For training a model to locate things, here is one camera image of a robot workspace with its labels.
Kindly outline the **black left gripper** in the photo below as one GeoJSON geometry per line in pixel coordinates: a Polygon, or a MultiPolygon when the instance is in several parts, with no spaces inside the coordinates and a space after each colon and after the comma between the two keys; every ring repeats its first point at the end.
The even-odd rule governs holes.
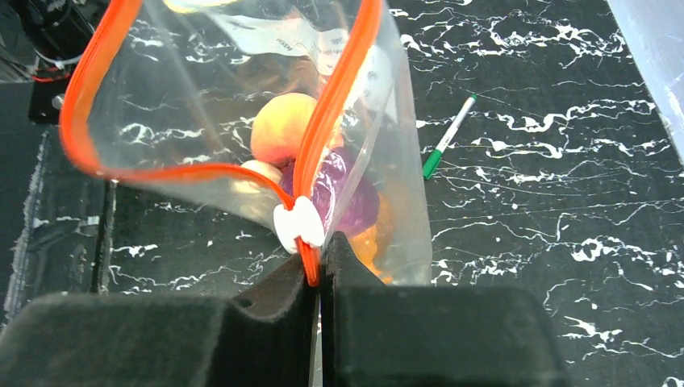
{"type": "Polygon", "coordinates": [[[58,124],[65,91],[108,1],[12,1],[23,32],[32,43],[37,64],[28,118],[58,124]]]}

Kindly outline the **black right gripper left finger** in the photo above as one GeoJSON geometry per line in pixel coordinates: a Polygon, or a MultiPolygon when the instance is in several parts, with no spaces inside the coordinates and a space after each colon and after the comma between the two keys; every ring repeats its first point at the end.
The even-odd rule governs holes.
{"type": "Polygon", "coordinates": [[[233,298],[52,294],[1,337],[4,386],[307,386],[317,301],[290,258],[233,298]]]}

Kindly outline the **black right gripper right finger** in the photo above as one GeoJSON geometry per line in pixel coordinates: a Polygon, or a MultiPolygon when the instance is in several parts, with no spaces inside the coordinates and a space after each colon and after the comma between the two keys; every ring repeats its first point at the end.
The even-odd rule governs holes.
{"type": "Polygon", "coordinates": [[[569,386],[550,318],[501,286],[385,285],[332,236],[320,271],[325,386],[569,386]]]}

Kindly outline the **magenta purple food piece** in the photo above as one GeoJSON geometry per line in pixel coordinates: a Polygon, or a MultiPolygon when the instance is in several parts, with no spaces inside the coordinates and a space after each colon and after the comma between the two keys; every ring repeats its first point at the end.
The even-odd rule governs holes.
{"type": "Polygon", "coordinates": [[[316,175],[311,198],[324,230],[341,231],[348,237],[373,226],[379,211],[379,194],[368,178],[361,177],[351,190],[349,179],[355,162],[342,147],[330,150],[316,175]]]}

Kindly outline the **orange peach fruit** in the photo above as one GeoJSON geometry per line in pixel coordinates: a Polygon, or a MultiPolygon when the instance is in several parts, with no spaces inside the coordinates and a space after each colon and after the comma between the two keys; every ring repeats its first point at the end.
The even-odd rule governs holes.
{"type": "Polygon", "coordinates": [[[256,160],[284,168],[295,161],[317,100],[287,93],[267,102],[252,122],[250,148],[256,160]]]}

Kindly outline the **clear zip bag red zipper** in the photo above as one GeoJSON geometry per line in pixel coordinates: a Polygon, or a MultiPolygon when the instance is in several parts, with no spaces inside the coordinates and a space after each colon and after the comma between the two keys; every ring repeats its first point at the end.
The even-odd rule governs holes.
{"type": "Polygon", "coordinates": [[[356,158],[351,190],[366,177],[393,211],[378,267],[390,285],[430,281],[411,75],[384,1],[113,1],[69,83],[59,134],[83,172],[269,228],[302,253],[311,284],[341,232],[324,230],[315,178],[342,147],[356,158]],[[317,105],[280,169],[254,158],[250,138],[260,109],[287,93],[317,105]]]}

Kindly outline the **yellow orange food piece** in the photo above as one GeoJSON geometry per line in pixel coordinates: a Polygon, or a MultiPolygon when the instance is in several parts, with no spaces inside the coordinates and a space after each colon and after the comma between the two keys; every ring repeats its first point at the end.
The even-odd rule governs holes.
{"type": "Polygon", "coordinates": [[[394,215],[387,198],[381,193],[377,221],[374,225],[352,237],[349,242],[357,259],[383,283],[389,284],[393,277],[388,269],[381,269],[378,265],[390,246],[394,233],[394,215]]]}

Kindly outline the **green white marker pen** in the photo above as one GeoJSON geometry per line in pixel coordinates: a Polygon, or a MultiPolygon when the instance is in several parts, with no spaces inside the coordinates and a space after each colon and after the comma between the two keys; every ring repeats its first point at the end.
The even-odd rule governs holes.
{"type": "Polygon", "coordinates": [[[470,109],[473,107],[477,99],[478,97],[476,94],[469,95],[469,97],[464,101],[463,105],[461,106],[460,110],[458,111],[457,115],[451,122],[446,132],[442,135],[440,141],[437,143],[437,145],[430,153],[429,157],[423,163],[422,172],[424,180],[429,180],[436,171],[436,168],[442,159],[444,151],[455,137],[461,124],[465,120],[466,115],[469,113],[470,109]]]}

